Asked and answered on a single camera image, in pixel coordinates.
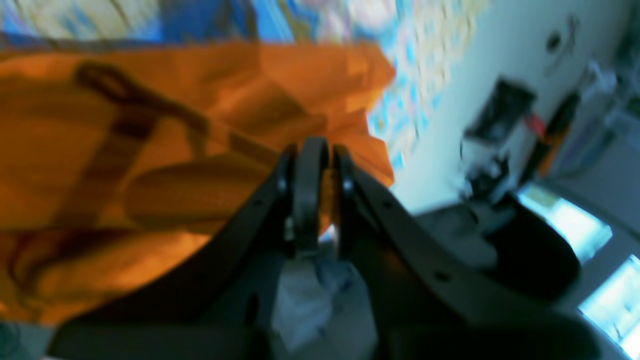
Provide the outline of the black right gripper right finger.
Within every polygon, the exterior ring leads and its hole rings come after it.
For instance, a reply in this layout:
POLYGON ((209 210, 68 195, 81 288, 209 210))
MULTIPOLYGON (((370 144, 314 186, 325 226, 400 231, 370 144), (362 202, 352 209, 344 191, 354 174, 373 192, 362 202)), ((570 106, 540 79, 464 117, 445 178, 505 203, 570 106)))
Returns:
POLYGON ((598 360, 592 331, 450 255, 333 146, 339 255, 366 283, 375 360, 598 360))

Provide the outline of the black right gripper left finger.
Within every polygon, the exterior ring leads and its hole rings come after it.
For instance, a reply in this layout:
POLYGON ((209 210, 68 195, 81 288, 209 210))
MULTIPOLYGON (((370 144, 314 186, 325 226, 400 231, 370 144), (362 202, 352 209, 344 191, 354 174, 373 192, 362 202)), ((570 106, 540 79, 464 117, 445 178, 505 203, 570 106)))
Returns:
POLYGON ((318 249, 329 146, 286 148, 224 228, 172 271, 63 325, 62 360, 270 360, 267 331, 287 260, 318 249))

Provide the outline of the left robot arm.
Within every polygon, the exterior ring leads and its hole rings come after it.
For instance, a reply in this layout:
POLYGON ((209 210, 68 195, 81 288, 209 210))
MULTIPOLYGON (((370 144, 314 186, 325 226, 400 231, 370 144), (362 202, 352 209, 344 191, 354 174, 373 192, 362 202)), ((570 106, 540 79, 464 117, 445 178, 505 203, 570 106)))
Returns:
MULTIPOLYGON (((532 106, 537 94, 524 85, 499 79, 476 121, 464 133, 466 139, 482 145, 501 146, 518 125, 539 125, 535 146, 517 185, 525 185, 537 173, 544 159, 565 138, 574 120, 581 95, 567 95, 544 123, 532 106)), ((569 243, 544 217, 527 208, 510 190, 500 190, 510 178, 510 155, 494 155, 499 173, 486 170, 470 177, 471 203, 489 205, 497 219, 483 230, 483 237, 497 250, 497 265, 487 273, 502 284, 535 300, 553 303, 576 281, 578 256, 569 243)))

